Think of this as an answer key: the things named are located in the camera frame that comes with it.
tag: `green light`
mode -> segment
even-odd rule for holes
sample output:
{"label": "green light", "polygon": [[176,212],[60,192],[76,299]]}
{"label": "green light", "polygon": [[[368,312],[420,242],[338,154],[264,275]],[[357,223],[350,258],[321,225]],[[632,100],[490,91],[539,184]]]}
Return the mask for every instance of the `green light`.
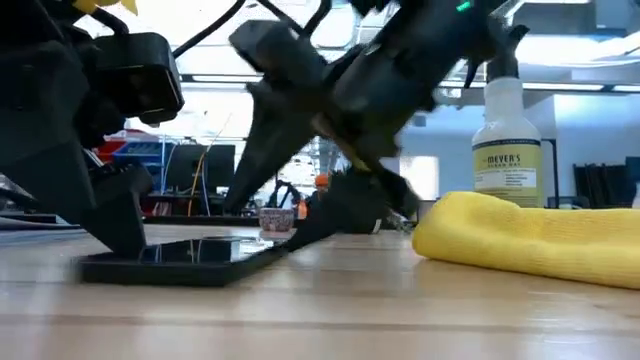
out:
{"label": "green light", "polygon": [[471,1],[465,1],[462,4],[456,6],[456,10],[458,10],[458,12],[463,12],[465,10],[468,10],[471,8]]}

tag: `spray nozzle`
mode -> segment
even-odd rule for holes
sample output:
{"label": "spray nozzle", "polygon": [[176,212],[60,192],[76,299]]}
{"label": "spray nozzle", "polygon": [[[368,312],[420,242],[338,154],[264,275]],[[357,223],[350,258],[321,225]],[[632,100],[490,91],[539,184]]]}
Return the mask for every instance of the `spray nozzle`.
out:
{"label": "spray nozzle", "polygon": [[[516,48],[524,36],[529,32],[529,28],[524,25],[516,25],[505,29],[498,21],[491,20],[487,25],[489,41],[479,49],[480,51],[469,57],[467,63],[467,76],[464,82],[465,89],[468,89],[471,86],[473,79],[476,77],[478,68],[485,61],[500,58],[513,58],[515,60]],[[515,71],[514,75],[517,76],[517,61],[514,62],[515,69],[505,69],[503,72]]]}

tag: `desk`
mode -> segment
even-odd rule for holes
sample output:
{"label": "desk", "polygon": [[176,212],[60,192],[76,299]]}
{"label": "desk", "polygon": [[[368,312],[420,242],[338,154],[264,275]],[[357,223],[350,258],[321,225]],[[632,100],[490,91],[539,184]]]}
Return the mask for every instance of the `desk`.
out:
{"label": "desk", "polygon": [[[154,242],[259,229],[148,226]],[[227,289],[76,285],[78,238],[0,251],[2,360],[637,360],[640,295],[336,236]]]}

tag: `yellow cable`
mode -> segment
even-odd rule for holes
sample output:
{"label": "yellow cable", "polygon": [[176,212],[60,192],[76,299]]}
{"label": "yellow cable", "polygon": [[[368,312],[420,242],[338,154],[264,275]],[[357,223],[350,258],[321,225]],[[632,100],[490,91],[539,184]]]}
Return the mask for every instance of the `yellow cable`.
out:
{"label": "yellow cable", "polygon": [[207,155],[207,150],[205,150],[202,153],[202,155],[200,155],[200,160],[198,160],[198,167],[196,168],[196,174],[193,177],[193,184],[191,185],[191,195],[189,196],[189,209],[187,210],[187,217],[191,217],[191,205],[193,202],[193,195],[196,192],[196,183],[198,182],[198,178],[200,177],[200,168],[202,167],[202,163],[204,162],[204,156]]}
{"label": "yellow cable", "polygon": [[209,149],[211,149],[211,146],[213,145],[213,143],[216,142],[216,140],[218,140],[218,137],[220,137],[220,134],[222,134],[224,129],[227,128],[227,124],[229,124],[229,121],[231,120],[232,117],[233,117],[233,113],[227,116],[227,120],[222,125],[222,129],[216,134],[216,137],[214,137],[213,140],[211,140],[211,144],[207,146],[207,149],[200,156],[200,160],[198,161],[198,167],[196,168],[196,175],[193,178],[193,186],[191,186],[191,195],[189,196],[189,209],[187,210],[187,217],[191,217],[191,203],[193,201],[193,194],[196,192],[196,183],[198,182],[198,177],[200,176],[200,169],[202,168],[204,157],[209,152]]}

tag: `yellow towel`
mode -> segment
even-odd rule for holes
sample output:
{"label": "yellow towel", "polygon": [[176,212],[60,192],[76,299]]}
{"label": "yellow towel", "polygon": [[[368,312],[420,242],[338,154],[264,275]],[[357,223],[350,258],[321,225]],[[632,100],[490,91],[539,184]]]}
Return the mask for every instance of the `yellow towel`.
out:
{"label": "yellow towel", "polygon": [[640,289],[640,210],[524,209],[450,193],[421,219],[413,248],[431,259]]}

